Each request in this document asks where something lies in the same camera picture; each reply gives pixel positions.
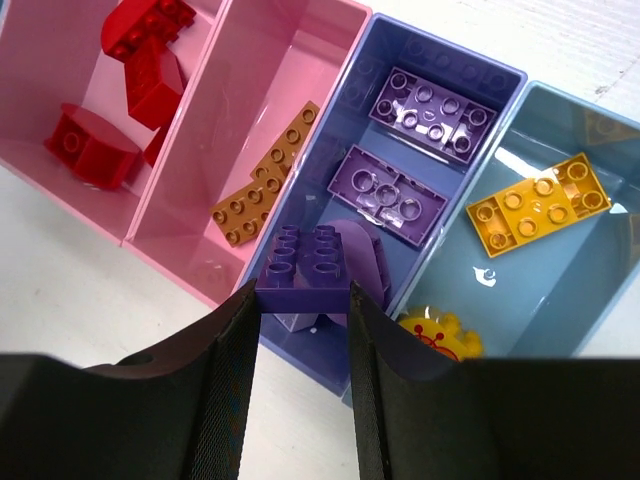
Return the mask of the purple arch lego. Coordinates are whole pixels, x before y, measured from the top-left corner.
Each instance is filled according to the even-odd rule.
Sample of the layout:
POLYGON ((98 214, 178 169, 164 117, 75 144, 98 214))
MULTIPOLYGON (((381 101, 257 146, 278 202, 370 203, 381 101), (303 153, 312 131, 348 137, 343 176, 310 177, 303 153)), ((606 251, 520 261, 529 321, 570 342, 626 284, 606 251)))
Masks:
POLYGON ((448 199, 354 145, 327 190, 377 224, 420 247, 448 199))

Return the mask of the purple yellow round lego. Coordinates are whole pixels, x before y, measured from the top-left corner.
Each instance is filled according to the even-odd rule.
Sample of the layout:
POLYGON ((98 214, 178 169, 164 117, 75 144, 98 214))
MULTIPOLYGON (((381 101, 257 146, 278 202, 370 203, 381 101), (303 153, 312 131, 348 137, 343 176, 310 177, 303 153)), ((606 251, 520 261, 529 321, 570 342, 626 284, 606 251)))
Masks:
MULTIPOLYGON (((383 309, 391 295, 391 277, 380 236, 372 224, 364 219, 336 219, 328 225, 342 237, 346 267, 368 295, 383 309)), ((347 326, 346 314, 325 314, 342 327, 347 326)), ((289 331, 297 332, 315 325, 320 314, 275 314, 289 331)))

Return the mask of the red curved lego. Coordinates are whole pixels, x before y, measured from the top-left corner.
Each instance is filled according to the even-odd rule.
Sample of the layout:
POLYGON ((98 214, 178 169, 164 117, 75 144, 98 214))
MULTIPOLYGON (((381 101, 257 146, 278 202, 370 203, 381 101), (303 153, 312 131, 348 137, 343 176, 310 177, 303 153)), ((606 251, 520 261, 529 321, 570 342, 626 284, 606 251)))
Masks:
POLYGON ((184 94, 176 55, 158 37, 147 38, 124 63, 130 117, 150 130, 170 122, 184 94))

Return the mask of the lavender lego piece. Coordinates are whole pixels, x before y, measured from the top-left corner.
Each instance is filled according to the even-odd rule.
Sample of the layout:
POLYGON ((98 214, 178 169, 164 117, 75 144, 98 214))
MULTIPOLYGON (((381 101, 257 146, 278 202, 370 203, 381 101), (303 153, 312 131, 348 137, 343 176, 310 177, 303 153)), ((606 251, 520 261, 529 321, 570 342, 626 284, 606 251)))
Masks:
POLYGON ((467 165, 486 138, 497 113, 395 67, 369 117, 415 146, 467 165))

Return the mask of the dark purple lego plate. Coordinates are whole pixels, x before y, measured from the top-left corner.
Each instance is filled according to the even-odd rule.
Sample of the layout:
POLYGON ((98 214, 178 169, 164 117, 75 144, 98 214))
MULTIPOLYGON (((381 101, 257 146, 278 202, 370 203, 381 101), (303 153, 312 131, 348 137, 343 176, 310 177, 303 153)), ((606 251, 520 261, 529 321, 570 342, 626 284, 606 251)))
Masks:
POLYGON ((345 314, 351 277, 340 233, 322 224, 311 231, 281 227, 255 285, 261 310, 272 314, 345 314))

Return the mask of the brown lego plate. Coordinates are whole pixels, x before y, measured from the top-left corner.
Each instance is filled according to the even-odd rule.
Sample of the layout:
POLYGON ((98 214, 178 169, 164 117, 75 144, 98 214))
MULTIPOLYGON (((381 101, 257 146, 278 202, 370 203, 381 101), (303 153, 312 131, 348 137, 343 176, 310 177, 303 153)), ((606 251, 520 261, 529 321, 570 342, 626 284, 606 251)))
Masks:
POLYGON ((257 163, 248 185, 210 209, 213 222, 232 248, 258 236, 318 112, 319 107, 308 101, 257 163))

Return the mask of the yellow lego brick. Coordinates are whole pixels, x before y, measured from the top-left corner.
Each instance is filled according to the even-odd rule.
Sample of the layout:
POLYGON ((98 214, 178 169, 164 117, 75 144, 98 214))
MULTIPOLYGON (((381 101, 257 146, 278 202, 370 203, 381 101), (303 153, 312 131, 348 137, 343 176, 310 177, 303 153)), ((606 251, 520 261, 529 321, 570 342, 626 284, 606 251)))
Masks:
POLYGON ((466 212, 495 258, 611 207, 587 155, 579 153, 468 205, 466 212))

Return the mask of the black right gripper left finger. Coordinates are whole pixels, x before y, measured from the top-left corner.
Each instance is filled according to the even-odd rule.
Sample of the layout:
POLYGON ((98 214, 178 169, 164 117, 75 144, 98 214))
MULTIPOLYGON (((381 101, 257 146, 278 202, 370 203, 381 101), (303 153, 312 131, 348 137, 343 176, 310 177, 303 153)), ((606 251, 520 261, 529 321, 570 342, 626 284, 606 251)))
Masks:
POLYGON ((115 364, 1 357, 5 479, 234 479, 260 310, 246 284, 215 311, 115 364))

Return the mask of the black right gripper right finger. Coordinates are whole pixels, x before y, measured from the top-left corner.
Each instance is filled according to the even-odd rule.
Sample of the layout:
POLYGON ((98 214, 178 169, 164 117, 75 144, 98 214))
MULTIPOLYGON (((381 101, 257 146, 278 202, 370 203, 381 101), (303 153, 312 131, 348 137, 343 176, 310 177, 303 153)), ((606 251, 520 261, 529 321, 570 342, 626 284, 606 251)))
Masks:
POLYGON ((635 479, 635 359, 454 361, 358 285, 348 316, 363 479, 635 479))

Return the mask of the red flower lego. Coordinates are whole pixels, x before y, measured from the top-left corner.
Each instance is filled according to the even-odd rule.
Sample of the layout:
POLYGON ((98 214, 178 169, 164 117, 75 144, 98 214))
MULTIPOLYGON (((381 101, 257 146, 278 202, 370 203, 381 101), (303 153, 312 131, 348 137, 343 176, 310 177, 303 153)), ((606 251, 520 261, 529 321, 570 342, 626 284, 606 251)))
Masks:
POLYGON ((61 104, 61 117, 44 146, 79 179, 101 189, 120 187, 141 155, 121 130, 72 103, 61 104))

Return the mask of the red purple lego block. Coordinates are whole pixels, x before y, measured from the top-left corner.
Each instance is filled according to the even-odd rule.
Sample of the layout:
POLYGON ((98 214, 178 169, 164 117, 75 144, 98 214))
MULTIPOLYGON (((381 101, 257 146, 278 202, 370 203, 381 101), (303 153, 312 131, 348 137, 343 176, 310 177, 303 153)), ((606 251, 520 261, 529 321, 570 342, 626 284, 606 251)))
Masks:
POLYGON ((175 42, 194 24, 196 11, 181 0, 125 0, 106 17, 100 35, 103 52, 126 61, 149 38, 175 42))

